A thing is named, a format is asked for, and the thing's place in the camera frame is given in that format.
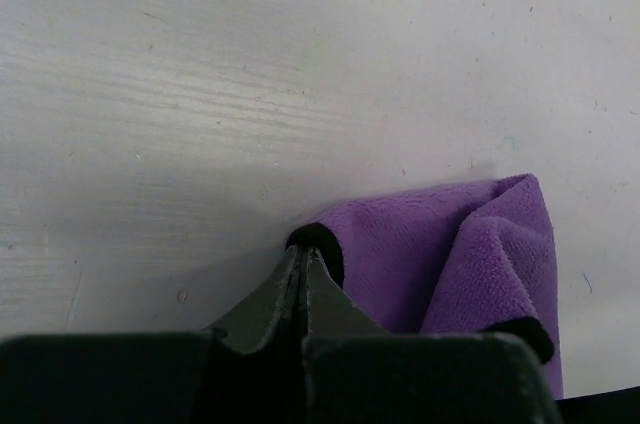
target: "cloth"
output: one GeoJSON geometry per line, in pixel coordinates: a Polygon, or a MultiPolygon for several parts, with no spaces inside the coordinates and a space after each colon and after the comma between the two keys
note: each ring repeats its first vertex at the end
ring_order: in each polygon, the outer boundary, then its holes
{"type": "Polygon", "coordinates": [[[294,243],[318,247],[344,292],[389,331],[521,337],[562,397],[553,227],[534,176],[343,202],[294,243]]]}

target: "white table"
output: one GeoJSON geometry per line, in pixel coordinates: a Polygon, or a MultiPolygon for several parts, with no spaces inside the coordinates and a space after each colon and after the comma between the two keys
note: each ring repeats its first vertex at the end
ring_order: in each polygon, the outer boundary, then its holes
{"type": "Polygon", "coordinates": [[[337,200],[533,172],[567,395],[640,384],[639,0],[0,9],[1,334],[196,328],[337,200]]]}

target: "purple microfiber cloth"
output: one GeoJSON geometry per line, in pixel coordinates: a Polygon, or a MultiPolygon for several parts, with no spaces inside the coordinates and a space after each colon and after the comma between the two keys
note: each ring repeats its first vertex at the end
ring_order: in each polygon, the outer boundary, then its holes
{"type": "Polygon", "coordinates": [[[335,205],[288,244],[397,333],[499,331],[524,339],[562,397],[553,227],[532,175],[335,205]]]}

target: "black cloth edge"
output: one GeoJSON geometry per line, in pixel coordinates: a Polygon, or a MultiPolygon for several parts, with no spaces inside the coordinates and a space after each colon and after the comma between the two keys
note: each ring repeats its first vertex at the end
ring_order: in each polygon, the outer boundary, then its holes
{"type": "Polygon", "coordinates": [[[317,248],[322,254],[331,279],[342,289],[344,283],[342,248],[336,236],[327,226],[314,222],[296,229],[287,239],[286,247],[293,245],[317,248]]]}
{"type": "Polygon", "coordinates": [[[483,329],[481,332],[502,332],[503,334],[519,337],[533,349],[542,364],[549,362],[555,353],[555,346],[549,333],[535,317],[526,316],[498,322],[483,329]]]}

